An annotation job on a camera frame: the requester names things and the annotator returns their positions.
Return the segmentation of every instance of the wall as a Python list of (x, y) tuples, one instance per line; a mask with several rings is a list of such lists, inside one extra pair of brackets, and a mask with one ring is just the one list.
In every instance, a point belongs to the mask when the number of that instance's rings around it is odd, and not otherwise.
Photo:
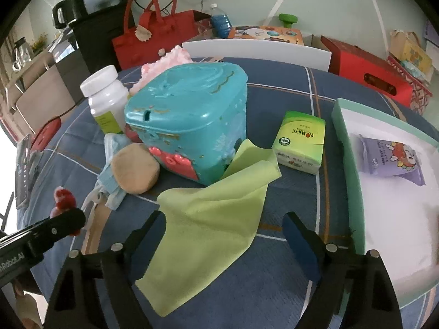
[(30, 21), (35, 38), (47, 34), (47, 41), (55, 38), (57, 30), (52, 23), (52, 8), (62, 0), (32, 0), (29, 4)]
[[(30, 21), (35, 37), (47, 33), (53, 38), (56, 30), (52, 25), (51, 10), (60, 0), (32, 0), (29, 5)], [(146, 6), (150, 0), (137, 0)], [(165, 5), (170, 0), (161, 0)], [(385, 41), (393, 29), (413, 30), (422, 36), (425, 15), (413, 0), (375, 0), (382, 18), (381, 28), (373, 0), (205, 0), (208, 11), (211, 3), (217, 3), (227, 12), (234, 25), (261, 25), (270, 21), (280, 25), (279, 13), (291, 13), (299, 18), (296, 27), (304, 33), (326, 35), (357, 45), (380, 57), (386, 57)], [(177, 11), (200, 9), (200, 0), (178, 0)], [(137, 19), (141, 9), (133, 4)]]
[(29, 6), (21, 13), (20, 17), (15, 22), (15, 33), (17, 39), (24, 37), (28, 43), (35, 40), (32, 25), (30, 22)]

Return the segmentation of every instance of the table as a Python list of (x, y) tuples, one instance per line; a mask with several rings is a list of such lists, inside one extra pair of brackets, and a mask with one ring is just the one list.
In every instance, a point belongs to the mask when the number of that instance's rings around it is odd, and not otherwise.
[[(282, 177), (267, 190), (258, 233), (250, 248), (211, 285), (165, 318), (154, 313), (145, 297), (136, 295), (154, 328), (294, 328), (315, 288), (308, 283), (282, 235), (282, 217), (295, 211), (302, 222), (326, 242), (348, 245), (348, 203), (342, 163), (343, 148), (331, 120), (336, 98), (346, 98), (394, 115), (439, 140), (438, 131), (420, 115), (372, 89), (334, 74), (298, 65), (259, 59), (224, 58), (240, 65), (249, 76), (247, 136), (257, 146), (270, 148), (287, 110), (314, 114), (326, 120), (323, 164), (311, 175), (280, 166)], [(140, 78), (140, 68), (121, 72), (130, 87)], [(44, 151), (42, 170), (32, 191), (29, 207), (18, 214), (18, 227), (33, 224), (50, 213), (53, 190), (61, 185), (73, 192), (79, 204), (93, 189), (105, 165), (104, 135), (81, 104), (69, 122), (62, 125)], [(139, 228), (153, 210), (158, 194), (174, 187), (200, 186), (175, 174), (161, 171), (157, 184), (142, 196), (128, 195), (111, 213), (103, 230), (100, 250), (123, 242)], [(74, 247), (80, 248), (81, 238)], [(49, 250), (32, 269), (49, 299), (59, 270), (69, 251), (66, 238)], [(147, 253), (140, 248), (139, 253)], [(110, 328), (117, 328), (109, 299), (98, 281), (101, 303)], [(439, 301), (436, 288), (402, 309), (405, 328), (420, 327)], [(337, 328), (334, 317), (330, 328)]]

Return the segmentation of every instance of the bag handle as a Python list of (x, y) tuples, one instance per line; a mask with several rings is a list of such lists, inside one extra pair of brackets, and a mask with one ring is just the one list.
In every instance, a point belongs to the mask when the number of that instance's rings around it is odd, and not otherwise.
[(411, 31), (411, 32), (407, 32), (407, 36), (408, 36), (408, 35), (412, 35), (412, 36), (416, 39), (416, 43), (418, 44), (418, 46), (421, 47), (421, 44), (420, 44), (420, 42), (419, 42), (419, 38), (418, 38), (418, 36), (416, 35), (416, 33), (414, 33), (413, 31)]
[[(151, 1), (151, 2), (149, 3), (149, 5), (145, 8), (145, 11), (146, 11), (146, 10), (149, 10), (149, 9), (152, 7), (153, 2), (154, 2), (154, 1)], [(173, 0), (173, 1), (172, 1), (172, 8), (171, 8), (171, 15), (175, 14), (175, 10), (176, 10), (176, 8), (177, 8), (177, 0)]]
[[(133, 4), (133, 1), (134, 0), (128, 0), (128, 2), (126, 4), (125, 15), (123, 16), (123, 32), (124, 33), (128, 33), (128, 19), (130, 18), (131, 5)], [(154, 4), (155, 10), (159, 12), (156, 14), (157, 21), (159, 23), (163, 24), (164, 21), (163, 21), (162, 15), (160, 13), (159, 1), (152, 0), (151, 3)]]

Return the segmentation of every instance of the green tissue package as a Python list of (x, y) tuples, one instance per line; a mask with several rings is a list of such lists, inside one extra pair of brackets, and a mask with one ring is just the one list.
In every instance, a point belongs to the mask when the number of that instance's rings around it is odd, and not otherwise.
[(287, 111), (272, 148), (280, 164), (317, 174), (322, 165), (324, 139), (324, 120)]

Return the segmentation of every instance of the white tray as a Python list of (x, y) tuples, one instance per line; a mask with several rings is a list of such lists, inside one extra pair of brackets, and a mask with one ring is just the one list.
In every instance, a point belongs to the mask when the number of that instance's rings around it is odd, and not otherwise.
[[(345, 148), (350, 228), (358, 253), (377, 249), (401, 307), (439, 282), (439, 143), (370, 107), (339, 99), (332, 113)], [(361, 172), (359, 135), (411, 146), (426, 185)]]

